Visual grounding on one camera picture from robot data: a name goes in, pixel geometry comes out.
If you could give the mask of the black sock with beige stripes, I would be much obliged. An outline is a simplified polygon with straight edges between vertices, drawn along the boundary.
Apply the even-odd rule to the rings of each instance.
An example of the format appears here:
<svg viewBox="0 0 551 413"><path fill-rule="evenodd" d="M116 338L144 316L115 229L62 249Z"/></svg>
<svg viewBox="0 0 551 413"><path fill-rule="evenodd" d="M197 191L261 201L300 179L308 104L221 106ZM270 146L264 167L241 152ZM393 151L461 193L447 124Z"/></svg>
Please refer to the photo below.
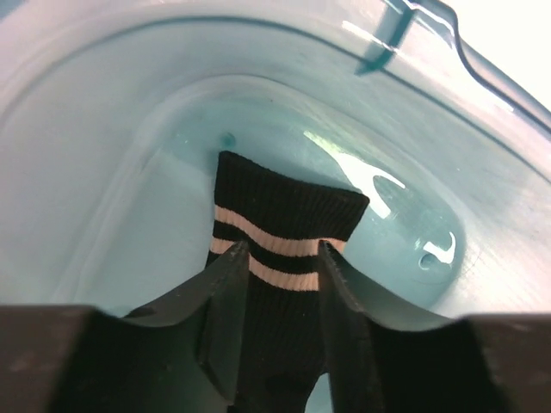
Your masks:
<svg viewBox="0 0 551 413"><path fill-rule="evenodd" d="M325 372L319 243L343 250L369 200L302 182L239 154L219 154L208 260L249 246L248 293L235 412L302 412Z"/></svg>

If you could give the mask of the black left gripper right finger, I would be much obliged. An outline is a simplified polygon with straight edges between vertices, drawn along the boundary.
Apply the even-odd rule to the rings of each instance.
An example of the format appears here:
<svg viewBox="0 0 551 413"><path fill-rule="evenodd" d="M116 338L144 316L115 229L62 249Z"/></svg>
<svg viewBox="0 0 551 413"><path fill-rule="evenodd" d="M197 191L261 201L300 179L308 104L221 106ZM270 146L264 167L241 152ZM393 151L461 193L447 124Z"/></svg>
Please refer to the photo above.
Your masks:
<svg viewBox="0 0 551 413"><path fill-rule="evenodd" d="M317 271L332 408L335 412L385 412L372 329L433 330L449 319L368 278L328 241L318 244Z"/></svg>

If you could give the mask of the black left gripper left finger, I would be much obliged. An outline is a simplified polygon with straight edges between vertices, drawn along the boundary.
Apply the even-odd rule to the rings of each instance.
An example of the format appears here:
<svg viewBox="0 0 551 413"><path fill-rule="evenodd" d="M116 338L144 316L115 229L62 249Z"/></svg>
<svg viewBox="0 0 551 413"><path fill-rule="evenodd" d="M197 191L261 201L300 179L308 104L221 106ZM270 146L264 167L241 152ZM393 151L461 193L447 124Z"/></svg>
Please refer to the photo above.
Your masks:
<svg viewBox="0 0 551 413"><path fill-rule="evenodd" d="M149 332L142 367L160 369L137 375L157 380L140 410L223 412L234 403L249 260L247 243L231 243L199 274L124 316Z"/></svg>

